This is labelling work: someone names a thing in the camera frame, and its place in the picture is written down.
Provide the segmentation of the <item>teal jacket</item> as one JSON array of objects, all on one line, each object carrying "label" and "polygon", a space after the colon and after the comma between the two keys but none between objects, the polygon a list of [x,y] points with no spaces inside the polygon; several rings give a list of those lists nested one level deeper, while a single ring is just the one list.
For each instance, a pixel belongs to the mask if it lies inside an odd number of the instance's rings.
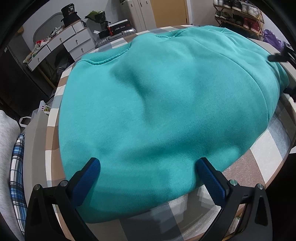
[{"label": "teal jacket", "polygon": [[67,178],[95,157],[101,172],[78,211],[87,223],[131,216],[194,190],[195,162],[218,170],[267,129],[287,73],[225,28],[146,33],[89,53],[71,70],[59,114]]}]

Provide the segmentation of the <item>blue plaid cloth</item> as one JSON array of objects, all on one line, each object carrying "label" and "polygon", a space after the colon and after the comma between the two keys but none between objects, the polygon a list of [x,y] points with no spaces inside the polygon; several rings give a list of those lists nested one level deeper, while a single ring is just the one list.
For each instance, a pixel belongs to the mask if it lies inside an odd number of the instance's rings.
[{"label": "blue plaid cloth", "polygon": [[23,188],[23,157],[25,134],[21,133],[13,147],[10,167],[10,193],[16,220],[22,235],[25,235],[27,202]]}]

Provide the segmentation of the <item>shoe rack with shoes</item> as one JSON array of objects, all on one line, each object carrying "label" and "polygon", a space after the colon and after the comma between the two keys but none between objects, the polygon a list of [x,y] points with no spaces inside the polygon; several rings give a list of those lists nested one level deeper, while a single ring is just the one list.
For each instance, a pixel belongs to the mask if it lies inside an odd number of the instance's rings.
[{"label": "shoe rack with shoes", "polygon": [[250,1],[213,1],[214,18],[219,27],[232,26],[256,36],[264,37],[262,11]]}]

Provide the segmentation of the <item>wooden door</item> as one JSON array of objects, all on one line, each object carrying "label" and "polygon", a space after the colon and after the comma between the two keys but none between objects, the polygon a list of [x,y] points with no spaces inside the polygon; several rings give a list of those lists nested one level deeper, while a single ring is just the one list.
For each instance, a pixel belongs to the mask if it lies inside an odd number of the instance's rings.
[{"label": "wooden door", "polygon": [[157,28],[189,23],[187,1],[151,0],[151,6]]}]

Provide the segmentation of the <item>white narrow cabinet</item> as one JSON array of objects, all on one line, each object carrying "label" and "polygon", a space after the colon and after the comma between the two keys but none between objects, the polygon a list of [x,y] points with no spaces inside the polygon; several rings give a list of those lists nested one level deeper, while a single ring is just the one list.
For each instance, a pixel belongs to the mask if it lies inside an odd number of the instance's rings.
[{"label": "white narrow cabinet", "polygon": [[137,32],[156,28],[154,13],[149,0],[120,1],[123,16],[131,21]]}]

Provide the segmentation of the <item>black red shoe box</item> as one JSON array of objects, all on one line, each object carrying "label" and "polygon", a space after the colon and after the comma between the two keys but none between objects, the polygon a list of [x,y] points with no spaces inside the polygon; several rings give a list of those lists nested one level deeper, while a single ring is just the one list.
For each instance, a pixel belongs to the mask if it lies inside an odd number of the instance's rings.
[{"label": "black red shoe box", "polygon": [[129,30],[131,28],[132,28],[132,24],[128,19],[118,21],[116,23],[108,25],[108,30],[111,36],[117,35],[122,31]]}]

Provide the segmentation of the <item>silver suitcase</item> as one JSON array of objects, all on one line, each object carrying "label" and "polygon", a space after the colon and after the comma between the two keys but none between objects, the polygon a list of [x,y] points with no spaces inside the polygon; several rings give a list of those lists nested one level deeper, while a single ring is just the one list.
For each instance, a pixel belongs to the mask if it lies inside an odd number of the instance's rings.
[{"label": "silver suitcase", "polygon": [[111,43],[112,41],[135,34],[136,32],[137,32],[136,29],[131,28],[129,30],[121,31],[120,33],[113,36],[107,36],[107,37],[98,36],[95,42],[95,48],[102,47],[108,43]]}]

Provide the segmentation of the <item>white drawer desk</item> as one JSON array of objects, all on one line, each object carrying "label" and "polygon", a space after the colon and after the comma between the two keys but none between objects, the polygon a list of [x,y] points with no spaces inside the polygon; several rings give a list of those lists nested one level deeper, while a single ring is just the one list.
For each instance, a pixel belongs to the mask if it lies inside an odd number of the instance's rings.
[{"label": "white drawer desk", "polygon": [[33,54],[27,64],[29,69],[33,71],[60,46],[64,46],[74,61],[78,61],[84,54],[95,49],[95,40],[86,24],[78,20],[44,44],[36,54]]}]

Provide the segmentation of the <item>black hat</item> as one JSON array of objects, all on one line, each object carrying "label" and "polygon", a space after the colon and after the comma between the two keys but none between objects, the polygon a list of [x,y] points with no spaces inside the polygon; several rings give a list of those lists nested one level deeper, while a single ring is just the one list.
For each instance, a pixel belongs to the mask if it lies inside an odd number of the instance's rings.
[{"label": "black hat", "polygon": [[75,11],[75,6],[73,3],[70,3],[67,6],[63,7],[61,9],[61,13],[63,15],[61,22],[63,22],[65,27],[68,27],[72,23],[81,20],[81,18],[77,15],[77,12]]}]

